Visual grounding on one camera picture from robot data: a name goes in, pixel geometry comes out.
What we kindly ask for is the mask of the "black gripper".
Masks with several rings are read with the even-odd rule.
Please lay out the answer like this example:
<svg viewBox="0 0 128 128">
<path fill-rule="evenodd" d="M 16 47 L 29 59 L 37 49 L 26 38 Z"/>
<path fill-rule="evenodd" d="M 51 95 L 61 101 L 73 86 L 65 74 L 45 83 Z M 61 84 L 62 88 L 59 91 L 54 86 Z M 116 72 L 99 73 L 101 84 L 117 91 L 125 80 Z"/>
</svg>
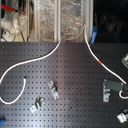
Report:
<svg viewBox="0 0 128 128">
<path fill-rule="evenodd" d="M 104 82 L 104 86 L 106 89 L 114 90 L 117 92 L 123 91 L 125 94 L 128 94 L 128 84 L 123 84 L 121 82 L 106 80 Z"/>
</svg>

